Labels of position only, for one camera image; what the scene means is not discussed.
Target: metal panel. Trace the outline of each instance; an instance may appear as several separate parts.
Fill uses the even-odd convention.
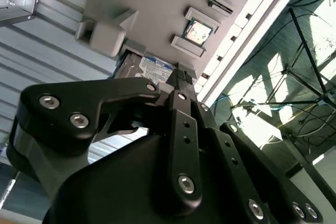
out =
[[[75,41],[86,0],[38,0],[36,18],[0,28],[0,142],[11,130],[20,92],[39,83],[105,79],[115,61]],[[146,134],[114,136],[90,147],[89,162]]]

